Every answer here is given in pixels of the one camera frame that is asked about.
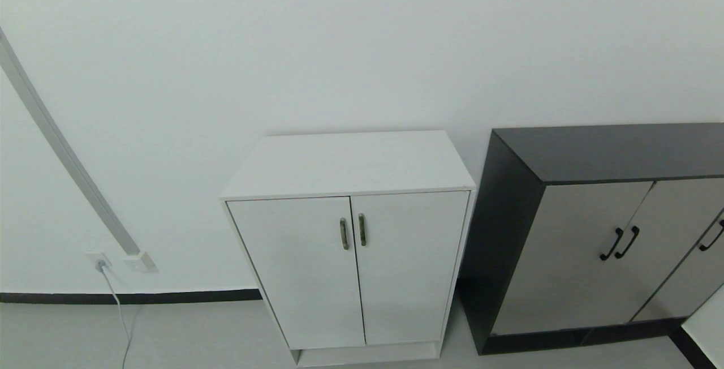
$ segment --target power outlet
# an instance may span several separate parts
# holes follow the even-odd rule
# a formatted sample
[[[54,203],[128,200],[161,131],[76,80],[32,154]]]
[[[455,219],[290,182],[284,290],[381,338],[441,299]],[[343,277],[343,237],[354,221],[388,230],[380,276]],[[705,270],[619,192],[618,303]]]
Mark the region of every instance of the power outlet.
[[[148,273],[156,269],[150,256],[145,251],[135,256],[125,256],[123,262],[126,263],[126,266],[128,266],[131,271],[138,271],[140,273]]]
[[[111,261],[108,260],[106,255],[103,254],[103,251],[100,250],[88,250],[83,253],[85,257],[90,261],[90,263],[93,264],[93,266],[96,266],[96,261],[103,260],[106,262],[106,266],[111,266]]]

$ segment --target black cabinet top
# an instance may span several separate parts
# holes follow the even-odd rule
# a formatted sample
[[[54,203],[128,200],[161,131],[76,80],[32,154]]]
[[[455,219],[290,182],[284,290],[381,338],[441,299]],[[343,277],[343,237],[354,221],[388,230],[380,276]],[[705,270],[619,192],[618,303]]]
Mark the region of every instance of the black cabinet top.
[[[724,177],[724,123],[493,132],[548,184]]]

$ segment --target electrical cable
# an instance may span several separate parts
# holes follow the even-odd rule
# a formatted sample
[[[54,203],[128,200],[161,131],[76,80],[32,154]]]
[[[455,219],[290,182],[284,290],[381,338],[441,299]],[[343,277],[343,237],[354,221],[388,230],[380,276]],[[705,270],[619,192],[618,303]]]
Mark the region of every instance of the electrical cable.
[[[113,291],[113,286],[111,286],[111,281],[109,281],[108,276],[106,276],[106,271],[104,268],[108,268],[108,265],[106,265],[106,262],[103,260],[96,261],[96,269],[101,272],[103,275],[103,278],[106,279],[106,283],[108,284],[108,288],[111,290],[111,294],[113,294],[113,298],[116,300],[116,304],[118,305],[118,316],[121,318],[121,325],[123,325],[123,330],[126,333],[126,339],[128,340],[126,343],[126,351],[123,353],[123,362],[121,364],[121,369],[125,369],[126,367],[126,356],[128,356],[128,350],[131,348],[131,336],[128,333],[128,328],[126,328],[126,323],[123,320],[123,312],[121,311],[121,302],[118,299],[118,296],[116,295],[116,291]]]

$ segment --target floor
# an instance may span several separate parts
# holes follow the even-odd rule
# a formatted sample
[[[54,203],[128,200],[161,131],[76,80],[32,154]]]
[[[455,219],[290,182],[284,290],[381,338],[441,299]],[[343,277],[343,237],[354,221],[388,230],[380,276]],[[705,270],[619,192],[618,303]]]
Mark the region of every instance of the floor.
[[[126,369],[292,369],[261,301],[130,305]],[[2,367],[120,368],[125,335],[109,305],[0,304]],[[479,357],[459,304],[438,361],[358,364],[354,369],[691,369],[669,338]]]

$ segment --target metal handle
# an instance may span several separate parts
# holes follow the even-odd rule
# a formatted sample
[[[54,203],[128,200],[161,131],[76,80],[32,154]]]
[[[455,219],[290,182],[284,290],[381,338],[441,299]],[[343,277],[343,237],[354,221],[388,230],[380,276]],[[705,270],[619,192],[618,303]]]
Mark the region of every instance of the metal handle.
[[[364,230],[364,214],[361,213],[358,217],[360,220],[360,242],[362,242],[362,246],[367,246],[367,234]]]
[[[618,238],[616,238],[616,242],[613,243],[611,250],[609,250],[606,255],[601,255],[601,260],[606,261],[608,260],[608,258],[611,257],[611,253],[613,253],[613,251],[616,249],[616,246],[618,246],[618,242],[621,242],[621,238],[623,237],[623,229],[616,228],[616,235],[618,235]]]
[[[711,246],[714,246],[714,243],[716,243],[717,240],[719,240],[719,237],[721,237],[722,233],[724,233],[724,219],[720,220],[720,221],[719,221],[719,224],[722,225],[722,230],[720,230],[720,231],[719,231],[719,234],[717,235],[717,237],[714,238],[714,242],[709,243],[708,246],[704,246],[703,244],[700,245],[700,246],[699,246],[699,250],[701,250],[701,251],[709,250],[709,248],[711,248]]]
[[[632,228],[631,228],[631,231],[633,232],[633,238],[632,238],[631,241],[628,243],[628,246],[626,246],[626,248],[624,248],[623,253],[620,253],[620,252],[616,251],[616,254],[615,254],[614,256],[616,256],[617,259],[620,259],[620,258],[622,258],[623,256],[626,256],[626,251],[628,251],[629,248],[631,248],[631,245],[634,244],[634,242],[636,242],[636,238],[639,237],[639,228],[638,228],[638,226],[632,227]]]
[[[347,243],[347,220],[344,217],[339,219],[339,232],[342,233],[342,247],[347,250],[350,244]]]

